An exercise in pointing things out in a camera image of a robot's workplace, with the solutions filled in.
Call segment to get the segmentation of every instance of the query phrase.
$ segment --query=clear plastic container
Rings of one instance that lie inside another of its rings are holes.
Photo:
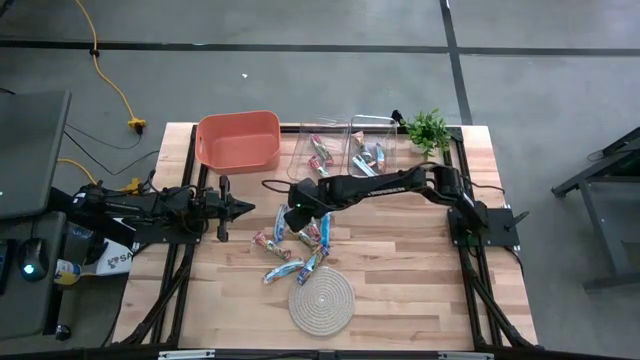
[[[301,181],[305,178],[317,180],[323,176],[340,175],[344,168],[349,127],[349,121],[337,119],[319,119],[301,123],[291,165],[287,169],[289,178]],[[312,139],[327,150],[330,158],[323,157],[324,152],[316,149]],[[324,170],[322,175],[309,165],[309,161],[314,157]]]
[[[350,175],[365,177],[397,171],[398,125],[392,118],[356,115],[351,118],[349,129],[348,150],[343,162]],[[358,166],[354,157],[366,165]]]

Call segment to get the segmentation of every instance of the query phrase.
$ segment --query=yellow plug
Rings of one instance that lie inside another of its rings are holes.
[[[118,191],[128,192],[131,195],[141,195],[139,191],[139,186],[141,182],[139,178],[131,179],[131,183]]]
[[[147,121],[134,116],[127,124],[130,128],[134,129],[138,135],[142,135],[142,129],[147,126]]]

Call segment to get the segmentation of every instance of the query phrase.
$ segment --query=yellow extension cord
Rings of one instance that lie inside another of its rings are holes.
[[[58,159],[58,162],[74,165],[78,169],[82,170],[82,172],[84,172],[85,175],[87,175],[87,177],[89,178],[89,181],[91,181],[93,185],[96,185],[98,183],[96,179],[94,179],[93,175],[91,175],[89,170],[87,170],[87,168],[82,166],[79,162],[71,159]],[[131,193],[132,195],[140,195],[138,191],[138,185],[140,185],[140,179],[133,178],[133,180],[131,181],[131,184],[123,187],[122,189],[118,189],[117,191],[126,191]]]
[[[129,121],[127,122],[129,127],[135,129],[136,132],[139,135],[142,135],[142,128],[147,126],[147,122],[145,120],[143,120],[143,119],[137,118],[133,114],[133,110],[131,109],[131,105],[129,105],[129,101],[127,100],[127,97],[124,95],[122,90],[120,90],[120,88],[113,81],[111,81],[105,74],[103,74],[102,71],[100,70],[100,65],[98,65],[98,56],[97,56],[98,35],[96,34],[96,28],[93,26],[93,22],[91,21],[91,17],[89,16],[89,13],[84,8],[84,6],[80,2],[80,0],[75,0],[75,1],[76,1],[76,4],[78,4],[78,6],[80,7],[80,10],[82,10],[82,13],[84,14],[84,17],[87,19],[87,23],[89,24],[89,27],[91,28],[91,34],[93,35],[93,52],[91,54],[91,57],[93,58],[93,66],[95,67],[96,72],[98,73],[98,75],[100,75],[102,80],[104,80],[107,84],[111,85],[111,87],[122,98],[122,101],[124,102],[125,106],[127,107],[127,111],[129,111],[129,116],[131,117],[129,119]],[[72,160],[72,159],[58,159],[58,162],[74,165],[78,169],[82,170],[82,172],[84,172],[85,175],[87,175],[87,177],[89,178],[89,181],[91,181],[91,183],[93,185],[96,185],[98,183],[96,181],[96,179],[93,177],[93,175],[91,175],[89,170],[87,170],[87,168],[82,166],[79,162],[77,162],[75,160]],[[133,180],[131,181],[131,183],[129,185],[127,185],[126,187],[124,187],[122,189],[118,189],[118,191],[127,191],[127,192],[130,192],[131,194],[138,194],[138,185],[139,184],[140,184],[140,179],[133,178]]]
[[[84,6],[80,2],[80,0],[75,0],[75,1],[76,1],[76,4],[78,4],[78,6],[80,7],[80,10],[82,10],[82,13],[84,14],[84,17],[87,19],[87,22],[89,23],[89,27],[91,28],[91,33],[93,35],[93,53],[91,54],[91,57],[93,58],[93,66],[96,68],[96,72],[98,73],[98,75],[100,75],[102,80],[104,80],[107,84],[111,85],[111,87],[115,91],[117,91],[118,94],[120,94],[120,97],[122,98],[122,101],[124,102],[124,104],[127,106],[127,110],[129,111],[129,115],[131,116],[131,119],[129,119],[127,124],[129,125],[130,128],[135,129],[136,132],[138,132],[138,134],[141,134],[141,131],[142,131],[141,129],[143,127],[147,126],[147,122],[145,120],[137,118],[135,115],[133,115],[133,110],[131,109],[131,106],[129,105],[129,101],[127,100],[127,97],[124,95],[122,90],[120,90],[120,88],[118,88],[118,86],[116,84],[114,84],[113,81],[111,81],[100,70],[100,65],[98,65],[98,56],[97,56],[97,53],[96,53],[98,51],[98,35],[96,34],[96,28],[93,26],[93,22],[91,21],[91,17],[89,16],[89,13],[84,8]]]
[[[75,165],[77,168],[79,168],[80,170],[82,170],[87,177],[89,178],[89,180],[91,181],[91,183],[93,185],[97,184],[98,182],[96,181],[96,179],[93,178],[93,176],[91,175],[91,173],[89,172],[89,170],[87,170],[86,167],[80,165],[79,162],[75,161],[75,160],[71,160],[71,159],[58,159],[58,162],[64,162],[64,163],[68,163],[71,165]]]

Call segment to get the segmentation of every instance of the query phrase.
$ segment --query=computer mouse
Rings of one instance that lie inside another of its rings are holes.
[[[49,271],[46,241],[42,238],[31,238],[23,241],[18,247],[18,266],[22,277],[27,281],[38,281]]]

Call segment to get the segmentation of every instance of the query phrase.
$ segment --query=orange plastic bin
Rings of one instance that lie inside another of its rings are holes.
[[[280,120],[271,111],[209,115],[198,124],[196,158],[220,175],[273,170]]]

